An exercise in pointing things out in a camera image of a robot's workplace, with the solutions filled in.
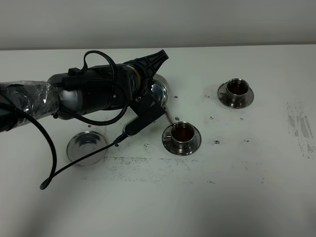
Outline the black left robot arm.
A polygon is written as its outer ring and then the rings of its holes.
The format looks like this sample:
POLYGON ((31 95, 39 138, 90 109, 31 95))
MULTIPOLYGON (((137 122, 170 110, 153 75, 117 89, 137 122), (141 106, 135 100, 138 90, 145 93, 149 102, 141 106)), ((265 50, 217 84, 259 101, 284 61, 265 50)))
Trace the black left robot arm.
POLYGON ((28 123, 17 114, 18 110, 34 119, 53 115, 107 126, 120 120, 131 108, 136 118, 123 132, 135 135, 165 113, 151 89, 154 75, 167 59, 164 50, 121 64, 106 56, 106 65, 70 68, 48 81, 3 82, 0 101, 11 109, 1 109, 0 129, 8 131, 28 123))

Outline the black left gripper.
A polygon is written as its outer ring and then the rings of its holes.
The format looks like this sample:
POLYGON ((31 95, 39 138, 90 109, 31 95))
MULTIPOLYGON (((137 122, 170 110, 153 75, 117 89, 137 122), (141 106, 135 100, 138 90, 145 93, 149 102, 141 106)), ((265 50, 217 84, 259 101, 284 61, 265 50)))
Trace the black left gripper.
MULTIPOLYGON (((118 78, 115 82, 128 94, 129 106, 133 110, 144 110, 152 79, 168 55, 162 49, 157 53, 117 64, 118 78)), ((93 88, 94 110, 118 110, 123 108, 124 97, 118 88, 112 85, 97 85, 93 88)))

